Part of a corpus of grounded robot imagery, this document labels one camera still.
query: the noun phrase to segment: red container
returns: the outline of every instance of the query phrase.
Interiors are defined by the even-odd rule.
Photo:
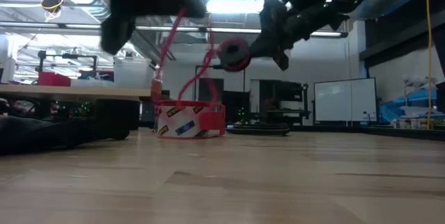
[[[39,73],[39,86],[71,86],[71,79],[53,72]]]

